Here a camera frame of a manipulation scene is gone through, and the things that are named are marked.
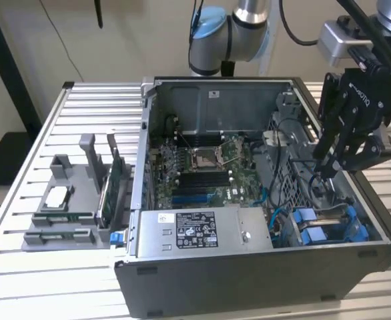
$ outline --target aluminum extrusion table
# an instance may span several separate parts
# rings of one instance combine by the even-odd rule
[[[319,101],[321,83],[307,83]],[[141,106],[139,83],[76,83],[63,89],[0,208],[0,319],[129,319],[109,250],[21,251],[50,179],[56,153],[85,163],[78,142],[95,133],[104,163],[112,158],[105,133],[117,132],[119,152],[134,164]],[[391,212],[391,161],[364,174]],[[391,268],[365,277],[342,301],[218,313],[176,319],[391,319]]]

